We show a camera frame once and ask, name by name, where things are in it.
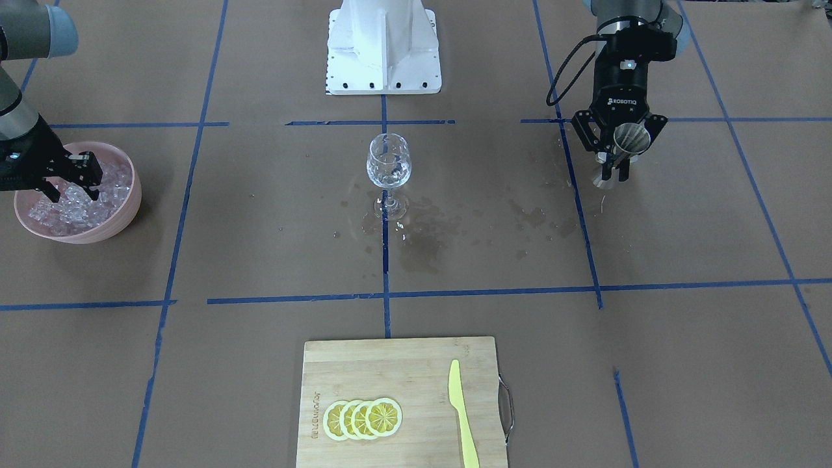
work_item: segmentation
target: glass stem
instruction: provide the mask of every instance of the glass stem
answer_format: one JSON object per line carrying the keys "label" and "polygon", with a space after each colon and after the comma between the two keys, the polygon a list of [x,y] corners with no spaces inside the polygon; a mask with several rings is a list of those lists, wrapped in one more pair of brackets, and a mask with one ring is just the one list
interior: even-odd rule
{"label": "glass stem", "polygon": [[394,197],[394,189],[389,188],[387,189],[387,201],[384,203],[387,207],[392,207],[396,204],[396,197]]}

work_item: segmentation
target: plastic knife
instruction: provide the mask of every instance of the plastic knife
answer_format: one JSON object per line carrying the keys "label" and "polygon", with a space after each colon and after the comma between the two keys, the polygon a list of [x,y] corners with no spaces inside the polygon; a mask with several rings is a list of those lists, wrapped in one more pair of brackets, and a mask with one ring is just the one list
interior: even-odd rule
{"label": "plastic knife", "polygon": [[448,373],[448,399],[451,405],[457,410],[459,417],[459,438],[463,446],[463,463],[465,468],[479,468],[477,458],[477,447],[473,444],[471,427],[468,425],[468,413],[465,412],[465,399],[463,398],[463,382],[459,375],[459,361],[451,361],[451,371]]}

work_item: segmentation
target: wine glass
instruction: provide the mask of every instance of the wine glass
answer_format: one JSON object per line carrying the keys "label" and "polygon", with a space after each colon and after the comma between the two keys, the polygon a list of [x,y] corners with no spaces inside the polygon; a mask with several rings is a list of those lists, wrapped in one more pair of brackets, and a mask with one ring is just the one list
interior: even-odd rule
{"label": "wine glass", "polygon": [[398,220],[408,209],[408,198],[394,193],[410,178],[410,148],[408,143],[395,133],[382,133],[369,144],[367,155],[367,176],[373,184],[387,190],[374,203],[375,216],[387,212],[388,220]]}

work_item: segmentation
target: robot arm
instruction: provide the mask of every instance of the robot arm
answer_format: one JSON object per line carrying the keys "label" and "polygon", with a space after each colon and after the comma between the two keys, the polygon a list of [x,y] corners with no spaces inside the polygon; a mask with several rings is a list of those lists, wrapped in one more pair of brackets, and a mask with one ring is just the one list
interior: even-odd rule
{"label": "robot arm", "polygon": [[[77,49],[75,25],[58,7],[37,0],[0,0],[0,60],[57,57]],[[34,189],[57,202],[46,177],[61,177],[93,200],[102,170],[91,152],[72,155],[0,68],[0,191]]]}
{"label": "robot arm", "polygon": [[[583,0],[597,17],[598,46],[592,104],[572,119],[587,151],[602,164],[597,185],[618,170],[629,178],[630,162],[645,152],[667,124],[647,105],[650,62],[672,60],[685,48],[690,28],[664,0]],[[597,132],[590,125],[595,122]]]}

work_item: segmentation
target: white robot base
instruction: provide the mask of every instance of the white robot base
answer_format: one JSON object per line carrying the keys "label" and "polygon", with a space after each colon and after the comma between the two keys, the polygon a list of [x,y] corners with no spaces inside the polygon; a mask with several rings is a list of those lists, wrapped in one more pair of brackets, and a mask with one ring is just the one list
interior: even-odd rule
{"label": "white robot base", "polygon": [[442,89],[436,15],[421,0],[344,0],[329,14],[327,47],[327,94]]}

